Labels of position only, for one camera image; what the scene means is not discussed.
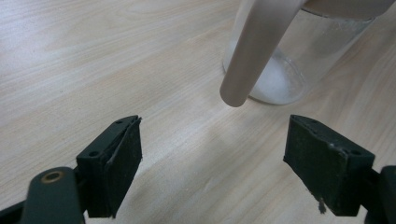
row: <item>tabletop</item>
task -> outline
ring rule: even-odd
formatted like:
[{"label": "tabletop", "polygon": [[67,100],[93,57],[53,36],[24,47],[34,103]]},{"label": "tabletop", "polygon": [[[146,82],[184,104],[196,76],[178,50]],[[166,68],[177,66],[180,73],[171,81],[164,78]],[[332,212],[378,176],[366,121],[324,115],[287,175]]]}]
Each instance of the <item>tabletop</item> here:
[{"label": "tabletop", "polygon": [[302,100],[219,97],[240,0],[0,3],[0,209],[114,120],[139,115],[143,160],[116,219],[87,223],[363,223],[322,215],[283,162],[290,114],[396,160],[396,6]]}]

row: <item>wooden table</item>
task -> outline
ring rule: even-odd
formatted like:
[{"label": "wooden table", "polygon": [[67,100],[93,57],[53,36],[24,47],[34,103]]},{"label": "wooden table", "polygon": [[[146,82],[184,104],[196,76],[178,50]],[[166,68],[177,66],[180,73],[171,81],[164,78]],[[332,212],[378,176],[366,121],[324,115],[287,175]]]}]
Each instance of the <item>wooden table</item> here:
[{"label": "wooden table", "polygon": [[321,215],[282,161],[290,114],[396,160],[396,6],[303,100],[219,97],[239,0],[2,1],[0,208],[112,121],[143,118],[144,159],[117,219],[87,223],[362,223]]}]

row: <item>light wood grain surface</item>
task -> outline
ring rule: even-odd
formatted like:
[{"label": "light wood grain surface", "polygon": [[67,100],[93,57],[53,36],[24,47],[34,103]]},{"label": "light wood grain surface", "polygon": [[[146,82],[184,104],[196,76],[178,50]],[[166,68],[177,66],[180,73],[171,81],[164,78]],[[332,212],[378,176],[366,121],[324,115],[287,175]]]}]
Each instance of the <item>light wood grain surface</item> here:
[{"label": "light wood grain surface", "polygon": [[116,219],[87,223],[362,223],[321,215],[282,161],[289,115],[396,160],[396,6],[292,105],[219,97],[239,0],[0,2],[0,208],[112,121],[143,118],[144,159]]}]

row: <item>beige tube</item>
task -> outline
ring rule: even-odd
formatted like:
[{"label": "beige tube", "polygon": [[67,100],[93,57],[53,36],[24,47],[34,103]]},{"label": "beige tube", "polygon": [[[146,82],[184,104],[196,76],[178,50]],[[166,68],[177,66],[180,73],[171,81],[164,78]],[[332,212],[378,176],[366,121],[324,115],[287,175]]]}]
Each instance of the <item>beige tube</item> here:
[{"label": "beige tube", "polygon": [[242,105],[305,0],[256,0],[220,87],[223,101]]}]

